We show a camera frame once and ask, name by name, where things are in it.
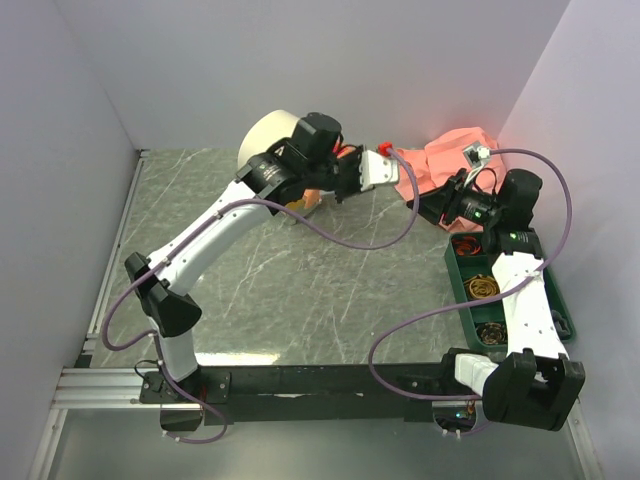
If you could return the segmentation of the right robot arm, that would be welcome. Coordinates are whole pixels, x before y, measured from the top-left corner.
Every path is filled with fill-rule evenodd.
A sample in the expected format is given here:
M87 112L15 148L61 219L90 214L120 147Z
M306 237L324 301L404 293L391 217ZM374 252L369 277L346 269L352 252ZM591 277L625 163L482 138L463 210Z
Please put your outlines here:
M420 215L433 224L457 218L482 227L481 249L498 290L507 334L500 363L459 353L438 374L441 392L460 398L470 389L481 396L487 419L557 431L565 423L586 378L581 363L569 359L556 330L544 281L544 253L531 228L542 188L537 175L507 172L496 193L475 190L461 169L445 184L424 193Z

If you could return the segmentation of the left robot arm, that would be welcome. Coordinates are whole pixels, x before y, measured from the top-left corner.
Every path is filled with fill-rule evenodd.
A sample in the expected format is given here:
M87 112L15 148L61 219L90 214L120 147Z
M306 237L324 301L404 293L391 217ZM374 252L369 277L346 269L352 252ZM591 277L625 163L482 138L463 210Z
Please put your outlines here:
M347 146L342 127L318 113L275 110L241 142L235 177L185 230L153 253L130 255L125 269L166 370L164 389L176 401L200 388L193 328L202 315L190 292L206 269L237 240L311 192L342 201L372 188L367 150Z

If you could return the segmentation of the round cream drawer cabinet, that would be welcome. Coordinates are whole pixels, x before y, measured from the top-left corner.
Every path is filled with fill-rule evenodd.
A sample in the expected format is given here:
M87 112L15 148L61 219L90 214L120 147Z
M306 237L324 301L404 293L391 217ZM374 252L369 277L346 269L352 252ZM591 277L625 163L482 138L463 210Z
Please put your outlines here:
M285 110L275 110L258 120L245 135L239 147L237 167L243 167L248 160L265 152L278 140L290 137L299 117ZM308 217L322 203L319 190L306 190L303 196L286 205L287 208Z

